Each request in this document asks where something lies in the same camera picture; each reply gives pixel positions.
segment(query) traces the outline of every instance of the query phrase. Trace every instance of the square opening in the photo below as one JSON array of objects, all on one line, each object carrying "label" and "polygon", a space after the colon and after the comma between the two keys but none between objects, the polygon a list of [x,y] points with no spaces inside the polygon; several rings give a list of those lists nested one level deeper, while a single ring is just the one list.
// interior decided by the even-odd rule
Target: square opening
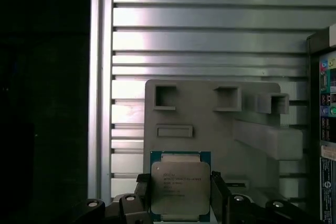
[{"label": "square opening", "polygon": [[219,87],[215,111],[241,111],[242,96],[239,87]]},{"label": "square opening", "polygon": [[175,110],[177,99],[176,86],[155,87],[155,109]]},{"label": "square opening", "polygon": [[271,97],[271,113],[286,114],[286,97],[272,96]]}]

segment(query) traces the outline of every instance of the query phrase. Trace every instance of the ribbed metal wall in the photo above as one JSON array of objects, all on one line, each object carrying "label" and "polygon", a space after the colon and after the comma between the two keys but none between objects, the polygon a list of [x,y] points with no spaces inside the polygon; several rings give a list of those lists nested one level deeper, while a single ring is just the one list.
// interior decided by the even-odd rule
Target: ribbed metal wall
[{"label": "ribbed metal wall", "polygon": [[[336,0],[113,0],[111,195],[142,172],[149,79],[271,81],[290,96],[283,126],[305,132],[305,40],[336,20]],[[306,160],[280,162],[280,192],[306,197]]]}]

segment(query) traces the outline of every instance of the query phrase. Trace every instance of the silver screw head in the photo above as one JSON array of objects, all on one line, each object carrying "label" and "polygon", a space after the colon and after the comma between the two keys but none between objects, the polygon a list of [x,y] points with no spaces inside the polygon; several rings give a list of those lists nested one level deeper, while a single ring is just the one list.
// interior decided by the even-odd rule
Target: silver screw head
[{"label": "silver screw head", "polygon": [[98,205],[97,202],[90,202],[90,203],[88,204],[89,207],[95,207],[96,205]]},{"label": "silver screw head", "polygon": [[135,198],[133,196],[127,197],[126,200],[134,200]]},{"label": "silver screw head", "polygon": [[274,201],[274,202],[273,202],[273,205],[274,205],[275,207],[283,207],[283,204],[282,204],[281,202],[278,202],[278,201]]},{"label": "silver screw head", "polygon": [[242,196],[240,196],[240,195],[235,196],[234,199],[235,199],[236,201],[243,201],[243,200],[244,200],[244,198],[243,198]]}]

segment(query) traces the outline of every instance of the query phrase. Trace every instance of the usb port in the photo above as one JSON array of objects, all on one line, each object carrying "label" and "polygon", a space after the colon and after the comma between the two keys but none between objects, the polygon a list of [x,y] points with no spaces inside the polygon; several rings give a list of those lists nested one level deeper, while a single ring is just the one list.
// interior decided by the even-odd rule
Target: usb port
[{"label": "usb port", "polygon": [[327,95],[326,94],[321,95],[321,105],[327,105]]},{"label": "usb port", "polygon": [[326,130],[325,130],[325,129],[322,129],[322,134],[321,134],[321,138],[322,138],[322,140],[325,140],[326,137],[327,137]]},{"label": "usb port", "polygon": [[326,118],[321,118],[321,127],[325,128],[326,124]]}]

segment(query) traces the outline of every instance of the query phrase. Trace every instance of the vertical metal frame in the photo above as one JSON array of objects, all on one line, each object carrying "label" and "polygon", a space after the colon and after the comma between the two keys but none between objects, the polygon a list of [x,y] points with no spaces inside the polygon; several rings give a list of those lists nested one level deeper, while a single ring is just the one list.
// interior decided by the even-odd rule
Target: vertical metal frame
[{"label": "vertical metal frame", "polygon": [[111,201],[113,0],[91,0],[88,198]]}]

